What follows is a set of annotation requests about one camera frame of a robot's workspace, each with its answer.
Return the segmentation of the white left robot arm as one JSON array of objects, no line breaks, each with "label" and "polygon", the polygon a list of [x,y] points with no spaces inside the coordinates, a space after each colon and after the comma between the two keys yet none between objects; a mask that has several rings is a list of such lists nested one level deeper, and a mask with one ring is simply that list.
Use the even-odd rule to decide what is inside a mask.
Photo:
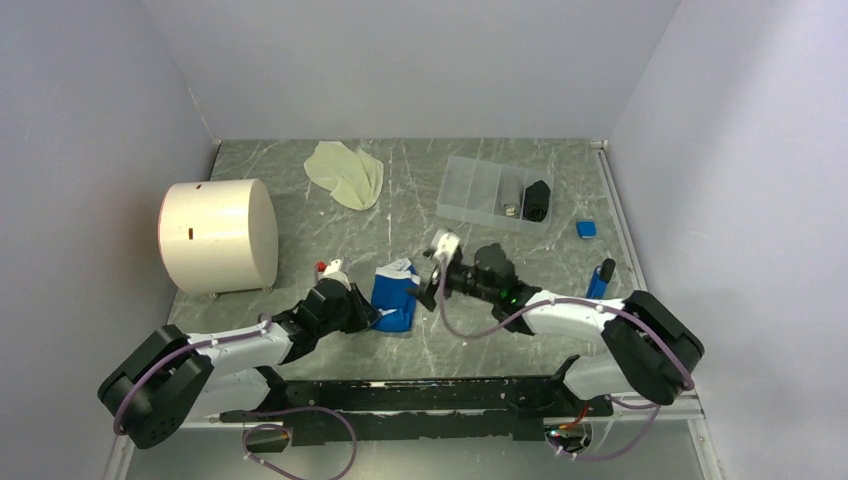
[{"label": "white left robot arm", "polygon": [[274,367],[311,353],[335,332],[368,330],[380,313],[354,284],[323,279],[292,308],[262,314],[256,324],[187,334],[165,325],[148,336],[99,386],[113,430],[148,449],[187,420],[236,410],[278,417],[286,383]]}]

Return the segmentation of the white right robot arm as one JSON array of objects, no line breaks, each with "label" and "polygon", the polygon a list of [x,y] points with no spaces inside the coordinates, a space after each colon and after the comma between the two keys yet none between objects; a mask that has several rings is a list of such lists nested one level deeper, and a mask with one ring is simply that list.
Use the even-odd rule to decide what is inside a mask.
[{"label": "white right robot arm", "polygon": [[[627,392],[667,406],[694,388],[693,372],[705,348],[648,291],[634,290],[624,299],[611,300],[556,294],[522,281],[498,243],[479,248],[469,263],[452,236],[423,255],[435,268],[413,293],[427,310],[439,313],[452,335],[471,340],[505,330],[605,346],[604,354],[577,356],[555,374],[549,399],[561,414],[576,413],[587,400]],[[489,304],[495,325],[475,332],[458,330],[446,313],[446,301],[454,293]]]}]

